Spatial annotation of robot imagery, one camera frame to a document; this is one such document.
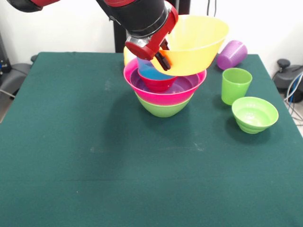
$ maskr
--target yellow bowl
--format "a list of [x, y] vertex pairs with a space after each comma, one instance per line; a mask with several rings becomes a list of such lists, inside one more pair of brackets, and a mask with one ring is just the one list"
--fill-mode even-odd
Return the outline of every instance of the yellow bowl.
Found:
[[130, 52], [126, 46], [123, 49], [123, 54], [124, 54], [124, 66], [126, 66], [132, 59], [136, 58], [136, 55]]
[[170, 50], [160, 50], [169, 60], [171, 69], [165, 71], [156, 58], [151, 62], [159, 72], [170, 76], [202, 72], [214, 60], [228, 31], [228, 25], [217, 18], [181, 15], [167, 36]]

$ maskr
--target green bowl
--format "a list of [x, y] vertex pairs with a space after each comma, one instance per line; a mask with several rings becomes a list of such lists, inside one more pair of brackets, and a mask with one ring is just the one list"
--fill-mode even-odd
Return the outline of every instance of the green bowl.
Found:
[[150, 112], [152, 115], [156, 116], [156, 117], [171, 117], [173, 115], [175, 115], [176, 113], [180, 112], [189, 102], [189, 100], [191, 99], [191, 97], [179, 104], [176, 105], [155, 105], [149, 102], [146, 102], [145, 100], [143, 100], [142, 98], [140, 98], [137, 95], [140, 103], [143, 105], [143, 107]]
[[278, 110], [268, 101], [243, 97], [232, 104], [232, 113], [239, 127], [246, 133], [256, 134], [277, 122]]

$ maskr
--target stacked bowls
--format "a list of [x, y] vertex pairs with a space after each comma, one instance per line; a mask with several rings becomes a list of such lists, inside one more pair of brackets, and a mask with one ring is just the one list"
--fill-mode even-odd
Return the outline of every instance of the stacked bowls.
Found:
[[191, 76], [176, 77], [166, 91], [159, 93], [149, 89], [140, 77], [138, 67], [137, 59], [130, 61], [124, 69], [124, 78], [143, 107], [157, 117], [171, 117], [181, 111], [206, 79], [206, 70]]
[[146, 110], [158, 117], [173, 116], [204, 82], [206, 69], [228, 31], [227, 24], [217, 18], [181, 15], [166, 37], [169, 50], [160, 49], [171, 69], [164, 71], [156, 58], [133, 59], [125, 66], [125, 80]]

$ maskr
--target red cup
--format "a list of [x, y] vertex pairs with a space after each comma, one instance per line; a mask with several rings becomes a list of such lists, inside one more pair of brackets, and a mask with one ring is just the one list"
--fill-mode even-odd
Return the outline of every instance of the red cup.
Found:
[[177, 79], [177, 77], [172, 77], [169, 79], [149, 79], [141, 75], [140, 71], [138, 70], [138, 74], [140, 78], [143, 80], [143, 82], [146, 84], [147, 88], [151, 92], [160, 93], [167, 91], [170, 86], [174, 83], [174, 81]]

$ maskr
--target blue cup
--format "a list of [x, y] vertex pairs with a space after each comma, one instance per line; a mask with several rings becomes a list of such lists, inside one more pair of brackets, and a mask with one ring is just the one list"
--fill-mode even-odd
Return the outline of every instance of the blue cup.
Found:
[[148, 78], [148, 79], [155, 79], [155, 80], [165, 80], [171, 79], [174, 76], [168, 76], [163, 73], [160, 73], [155, 69], [152, 63], [148, 60], [143, 60], [141, 58], [137, 58], [139, 63], [139, 73], [141, 76]]

